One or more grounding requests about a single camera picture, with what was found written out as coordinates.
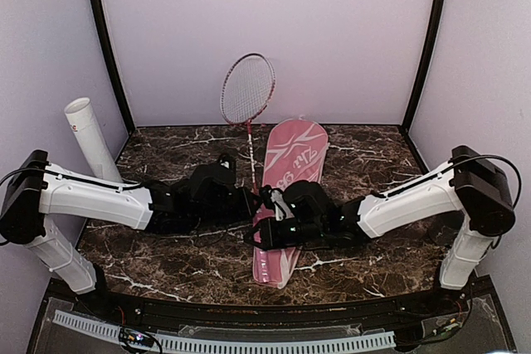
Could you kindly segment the pink racket bag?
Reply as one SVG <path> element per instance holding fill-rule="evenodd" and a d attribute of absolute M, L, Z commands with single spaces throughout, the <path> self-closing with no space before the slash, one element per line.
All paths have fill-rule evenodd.
<path fill-rule="evenodd" d="M 287 119 L 271 131 L 266 145 L 262 184 L 284 191 L 299 180 L 320 182 L 329 136 L 320 124 Z M 253 250 L 253 278 L 258 284 L 284 288 L 294 272 L 300 250 Z"/>

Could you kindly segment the red badminton racket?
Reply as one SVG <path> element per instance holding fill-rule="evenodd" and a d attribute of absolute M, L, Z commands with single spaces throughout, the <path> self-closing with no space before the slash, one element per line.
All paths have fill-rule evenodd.
<path fill-rule="evenodd" d="M 266 109 L 275 83 L 272 64 L 262 54 L 252 52 L 240 57 L 230 67 L 222 84 L 222 117 L 229 124 L 246 126 L 254 192 L 257 192 L 258 188 L 251 123 Z"/>

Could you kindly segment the white shuttlecock tube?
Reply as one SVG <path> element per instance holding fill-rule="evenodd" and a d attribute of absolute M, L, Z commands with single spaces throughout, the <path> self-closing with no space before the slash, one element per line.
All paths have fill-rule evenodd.
<path fill-rule="evenodd" d="M 90 99 L 81 97 L 71 101 L 64 108 L 64 114 L 93 174 L 99 179 L 121 183 L 123 180 L 100 130 Z"/>

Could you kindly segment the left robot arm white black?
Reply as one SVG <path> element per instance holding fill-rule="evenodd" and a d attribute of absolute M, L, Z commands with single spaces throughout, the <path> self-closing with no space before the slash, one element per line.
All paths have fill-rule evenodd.
<path fill-rule="evenodd" d="M 74 248 L 52 220 L 71 215 L 124 225 L 155 235 L 189 234 L 201 226 L 250 221 L 262 200 L 236 186 L 236 165 L 222 154 L 216 162 L 195 168 L 189 178 L 168 185 L 149 180 L 136 184 L 110 182 L 69 171 L 33 151 L 3 182 L 1 236 L 22 245 L 60 276 L 73 293 L 100 318 L 117 310 L 105 287 L 103 271 Z"/>

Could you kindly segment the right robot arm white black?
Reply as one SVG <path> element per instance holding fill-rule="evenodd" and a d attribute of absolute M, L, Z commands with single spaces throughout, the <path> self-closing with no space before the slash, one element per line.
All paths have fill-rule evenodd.
<path fill-rule="evenodd" d="M 506 173 L 495 161 L 513 164 L 460 145 L 447 162 L 427 174 L 341 205 L 317 182 L 301 180 L 284 190 L 264 187 L 265 206 L 280 214 L 257 221 L 244 241 L 264 251 L 313 243 L 323 243 L 326 249 L 350 248 L 413 222 L 458 211 L 464 220 L 442 261 L 440 284 L 423 299 L 423 308 L 440 316 L 454 304 L 455 290 L 466 286 L 494 241 L 516 222 L 514 209 L 521 194 L 510 191 Z"/>

